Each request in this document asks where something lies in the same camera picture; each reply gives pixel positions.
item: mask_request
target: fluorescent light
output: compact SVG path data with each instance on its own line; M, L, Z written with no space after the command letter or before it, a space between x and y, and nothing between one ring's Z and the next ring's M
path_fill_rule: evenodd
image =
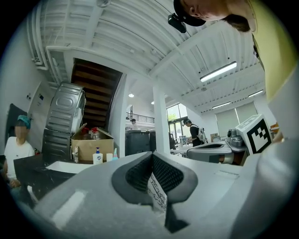
M225 105L229 105L231 102L227 102L225 104L222 104L222 105L218 105L218 106L214 106L212 109L216 109L216 108L219 108L219 107L222 107L222 106L225 106Z
M258 91L258 92L254 93L254 94L249 95L248 98L249 98L249 97L253 97L253 96L255 96L255 95L259 94L259 93L262 93L262 92L263 92L263 90Z
M216 77L216 76L218 76L228 70L231 70L235 67L237 67L237 62L232 62L231 64L225 65L225 66L219 68L218 70L214 70L213 72L207 74L206 76L201 77L200 80L201 80L201 82L205 82L205 81L207 81L213 77Z

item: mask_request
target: black cap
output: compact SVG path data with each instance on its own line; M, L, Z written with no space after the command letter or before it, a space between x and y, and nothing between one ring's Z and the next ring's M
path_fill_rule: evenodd
M174 5L174 10L176 11L176 14L178 18L186 23L187 25L194 26L194 27L199 27L202 26L206 23L206 21L192 17L188 15L185 11L183 6L180 3L180 0L174 0L173 1Z
M189 119L184 119L184 120L183 120L183 123L186 124L186 123L189 122L189 121L191 122L191 120L189 120Z

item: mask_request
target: woman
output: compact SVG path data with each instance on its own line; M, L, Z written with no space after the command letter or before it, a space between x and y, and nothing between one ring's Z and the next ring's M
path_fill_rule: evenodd
M222 20L240 32L250 31L265 70L268 102L297 66L298 54L290 36L258 0L174 0L174 8L179 18L191 26ZM274 141L281 139L278 133Z

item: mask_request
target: doorway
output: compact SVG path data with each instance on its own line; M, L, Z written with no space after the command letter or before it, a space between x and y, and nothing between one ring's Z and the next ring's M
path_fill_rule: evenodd
M182 124L181 122L176 122L176 123L170 123L169 124L169 132L173 134L173 137L178 139L180 136L183 135L183 129L182 129Z

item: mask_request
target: mesh panel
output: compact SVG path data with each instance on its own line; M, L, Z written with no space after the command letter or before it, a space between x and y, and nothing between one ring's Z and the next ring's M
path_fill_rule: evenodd
M174 189L184 179L184 175L180 170L155 155L153 155L153 173L165 193Z
M141 192L146 192L151 173L152 155L130 168L126 173L126 180L132 187Z

